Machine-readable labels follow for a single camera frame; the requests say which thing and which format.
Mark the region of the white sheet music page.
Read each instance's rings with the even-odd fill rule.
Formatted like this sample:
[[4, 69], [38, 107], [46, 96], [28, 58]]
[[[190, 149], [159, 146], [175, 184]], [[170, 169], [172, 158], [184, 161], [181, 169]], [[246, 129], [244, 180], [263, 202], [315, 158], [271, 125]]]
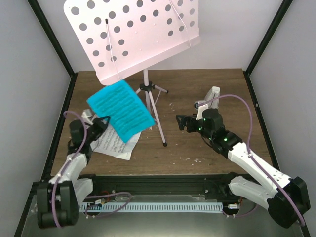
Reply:
[[115, 158], [130, 160], [133, 149], [139, 141], [141, 132], [127, 143], [123, 142], [111, 125], [96, 141], [91, 143], [92, 150]]

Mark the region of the black left corner post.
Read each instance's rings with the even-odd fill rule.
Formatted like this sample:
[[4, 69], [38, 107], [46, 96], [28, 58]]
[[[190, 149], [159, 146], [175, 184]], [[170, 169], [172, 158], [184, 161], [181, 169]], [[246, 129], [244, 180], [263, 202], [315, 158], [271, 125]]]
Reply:
[[55, 52], [57, 53], [60, 61], [62, 62], [64, 68], [66, 69], [67, 73], [71, 78], [73, 78], [76, 73], [74, 72], [58, 38], [56, 37], [45, 13], [43, 12], [39, 2], [37, 0], [27, 0], [29, 6], [31, 7], [32, 11], [34, 12], [36, 18], [38, 19], [41, 27], [43, 28], [44, 32], [46, 33], [50, 43], [52, 44]]

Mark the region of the black left table rail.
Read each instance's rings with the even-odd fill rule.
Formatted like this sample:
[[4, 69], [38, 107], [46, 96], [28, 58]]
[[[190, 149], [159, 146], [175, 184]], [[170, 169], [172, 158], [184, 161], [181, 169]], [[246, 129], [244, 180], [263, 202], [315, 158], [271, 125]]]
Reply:
[[53, 166], [55, 156], [57, 153], [58, 144], [59, 144], [59, 141], [61, 138], [64, 123], [65, 123], [65, 117], [64, 117], [63, 113], [69, 108], [70, 101], [71, 101], [72, 94], [73, 94], [73, 90], [75, 88], [75, 84], [77, 81], [77, 77], [78, 77], [78, 73], [75, 73], [73, 76], [71, 76], [69, 87], [67, 89], [65, 100], [64, 100], [64, 103], [63, 103], [63, 106], [61, 109], [61, 113], [60, 113], [60, 116], [59, 116], [59, 119], [57, 122], [57, 126], [56, 126], [56, 129], [54, 132], [54, 136], [53, 136], [52, 143], [51, 143], [48, 155], [47, 155], [47, 159], [46, 159], [46, 162], [44, 165], [44, 169], [43, 169], [41, 178], [39, 181], [34, 182], [32, 184], [32, 188], [35, 188], [40, 182], [47, 179], [51, 174], [52, 166]]

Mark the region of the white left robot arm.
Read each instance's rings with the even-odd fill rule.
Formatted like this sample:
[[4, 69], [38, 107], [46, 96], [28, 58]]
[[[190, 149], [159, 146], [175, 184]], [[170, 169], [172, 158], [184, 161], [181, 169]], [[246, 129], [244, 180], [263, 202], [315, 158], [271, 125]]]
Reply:
[[79, 178], [91, 156], [91, 144], [108, 128], [109, 116], [91, 123], [77, 119], [69, 124], [66, 161], [58, 173], [37, 188], [37, 220], [41, 229], [73, 226], [79, 219], [79, 205], [84, 199], [96, 199], [101, 187], [89, 178]]

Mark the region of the blue sheet music folder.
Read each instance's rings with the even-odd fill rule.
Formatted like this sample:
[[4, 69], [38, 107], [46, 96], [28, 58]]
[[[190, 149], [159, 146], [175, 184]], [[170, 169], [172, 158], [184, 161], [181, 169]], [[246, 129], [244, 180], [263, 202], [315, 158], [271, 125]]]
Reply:
[[124, 80], [103, 87], [87, 103], [98, 117], [110, 117], [109, 124], [124, 143], [155, 125], [143, 101]]

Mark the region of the black corner post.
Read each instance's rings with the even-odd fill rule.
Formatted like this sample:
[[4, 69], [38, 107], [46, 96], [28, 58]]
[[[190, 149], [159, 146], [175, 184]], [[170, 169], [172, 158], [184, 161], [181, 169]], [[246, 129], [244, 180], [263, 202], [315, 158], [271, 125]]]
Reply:
[[280, 23], [282, 22], [284, 16], [286, 15], [286, 13], [287, 13], [287, 11], [290, 8], [292, 3], [293, 3], [293, 0], [283, 0], [281, 2], [281, 5], [279, 6], [275, 16], [273, 17], [266, 33], [264, 34], [264, 37], [262, 38], [254, 56], [252, 57], [249, 65], [245, 71], [248, 75], [251, 75], [252, 72], [254, 71], [257, 63], [259, 62], [261, 56], [263, 55], [270, 40], [274, 36], [276, 30], [278, 29]]
[[52, 44], [55, 52], [57, 53], [60, 61], [62, 62], [64, 68], [66, 69], [67, 73], [71, 78], [73, 78], [76, 73], [74, 72], [58, 38], [56, 37], [45, 13], [43, 12], [39, 2], [37, 0], [27, 0], [29, 6], [31, 7], [32, 11], [34, 12], [36, 18], [38, 19], [41, 27], [43, 28], [44, 32], [46, 33], [50, 43]]

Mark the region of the black front mounting rail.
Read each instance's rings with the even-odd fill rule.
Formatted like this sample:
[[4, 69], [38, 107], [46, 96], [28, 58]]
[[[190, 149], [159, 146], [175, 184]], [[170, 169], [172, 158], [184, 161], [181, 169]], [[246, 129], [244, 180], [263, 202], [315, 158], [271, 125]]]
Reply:
[[93, 181], [93, 194], [129, 192], [132, 195], [194, 195], [218, 201], [238, 201], [228, 184], [240, 176], [229, 174], [202, 175], [81, 175]]

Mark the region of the white metronome body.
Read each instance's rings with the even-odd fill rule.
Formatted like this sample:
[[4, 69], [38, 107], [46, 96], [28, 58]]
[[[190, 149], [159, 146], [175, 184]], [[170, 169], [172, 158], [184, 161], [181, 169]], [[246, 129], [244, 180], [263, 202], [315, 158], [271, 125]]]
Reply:
[[213, 99], [215, 99], [219, 96], [220, 96], [220, 87], [213, 86], [204, 98], [208, 108], [212, 108], [212, 109], [218, 108], [219, 99], [217, 99], [217, 100], [213, 100]]

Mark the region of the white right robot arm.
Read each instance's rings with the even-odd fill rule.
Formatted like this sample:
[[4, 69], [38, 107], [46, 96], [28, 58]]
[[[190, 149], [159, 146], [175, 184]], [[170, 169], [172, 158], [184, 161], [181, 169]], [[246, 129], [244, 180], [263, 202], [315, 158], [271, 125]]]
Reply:
[[246, 198], [266, 209], [277, 224], [287, 229], [303, 221], [303, 214], [311, 208], [306, 182], [282, 173], [248, 149], [240, 137], [225, 128], [218, 109], [206, 109], [190, 116], [177, 115], [176, 120], [180, 130], [198, 132], [215, 152], [255, 179], [251, 182], [237, 176], [221, 184], [219, 192], [223, 198], [234, 195]]

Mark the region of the black right corner post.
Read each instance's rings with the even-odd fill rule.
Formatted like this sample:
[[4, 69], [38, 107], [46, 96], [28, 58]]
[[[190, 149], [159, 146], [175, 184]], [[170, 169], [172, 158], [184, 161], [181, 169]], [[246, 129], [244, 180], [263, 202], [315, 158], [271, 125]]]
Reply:
[[264, 37], [262, 38], [254, 56], [252, 57], [249, 65], [245, 71], [248, 75], [251, 75], [252, 72], [254, 71], [257, 63], [259, 62], [261, 56], [263, 55], [270, 40], [274, 36], [276, 30], [278, 29], [280, 23], [282, 22], [284, 16], [286, 15], [286, 13], [287, 13], [287, 11], [290, 8], [292, 3], [293, 3], [293, 0], [283, 0], [281, 2], [281, 5], [279, 6], [275, 16], [273, 17], [266, 33], [264, 34]]

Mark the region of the white perforated stand tray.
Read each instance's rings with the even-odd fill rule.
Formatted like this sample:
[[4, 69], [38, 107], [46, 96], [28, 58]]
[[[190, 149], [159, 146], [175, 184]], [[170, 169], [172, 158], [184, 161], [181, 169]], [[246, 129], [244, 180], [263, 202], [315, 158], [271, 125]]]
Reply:
[[68, 0], [63, 9], [102, 85], [200, 42], [197, 0]]

